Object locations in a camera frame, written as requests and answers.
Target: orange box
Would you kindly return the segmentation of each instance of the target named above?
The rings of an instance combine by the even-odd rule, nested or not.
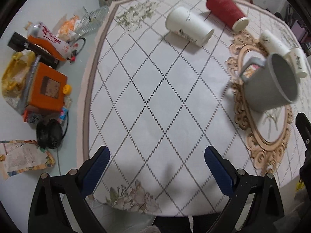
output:
[[[28,95],[26,110],[40,114],[60,112],[64,105],[63,87],[67,76],[39,63]]]

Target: plastic bottle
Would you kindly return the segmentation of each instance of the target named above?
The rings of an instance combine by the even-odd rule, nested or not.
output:
[[[72,99],[69,96],[65,96],[65,98],[64,98],[64,106],[62,108],[62,111],[60,112],[60,116],[59,116],[59,119],[58,119],[58,122],[60,124],[62,124],[65,121],[67,113],[68,113],[68,110],[70,109],[70,106],[71,106],[72,102],[73,101],[72,101]]]
[[[30,42],[41,46],[56,59],[64,61],[71,55],[70,45],[54,36],[42,22],[28,22],[24,28],[28,31],[27,38]]]

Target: black cable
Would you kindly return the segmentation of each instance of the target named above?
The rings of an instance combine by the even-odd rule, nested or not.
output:
[[[82,47],[81,47],[80,50],[76,53],[75,56],[77,56],[77,55],[81,52],[81,50],[84,48],[85,43],[86,43],[86,39],[85,39],[85,37],[79,37],[77,40],[75,40],[74,42],[72,42],[71,45],[70,45],[70,46],[73,46],[73,45],[74,45],[75,43],[77,43],[80,39],[82,39],[84,42],[83,42]]]

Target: red cup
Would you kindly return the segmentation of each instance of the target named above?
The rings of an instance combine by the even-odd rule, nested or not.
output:
[[[248,25],[248,18],[232,0],[206,0],[206,7],[235,32]]]

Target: white cup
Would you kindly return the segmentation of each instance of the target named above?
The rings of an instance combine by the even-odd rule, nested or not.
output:
[[[184,7],[172,10],[165,20],[168,30],[202,47],[211,38],[214,29],[203,18]]]
[[[259,41],[269,54],[277,53],[283,58],[286,58],[290,53],[290,49],[288,49],[286,45],[284,45],[283,42],[274,36],[269,30],[265,30],[261,33]]]
[[[291,48],[290,51],[291,52],[289,53],[288,58],[295,69],[297,77],[298,78],[307,77],[308,61],[307,61],[306,55],[304,54],[304,51],[298,46]]]

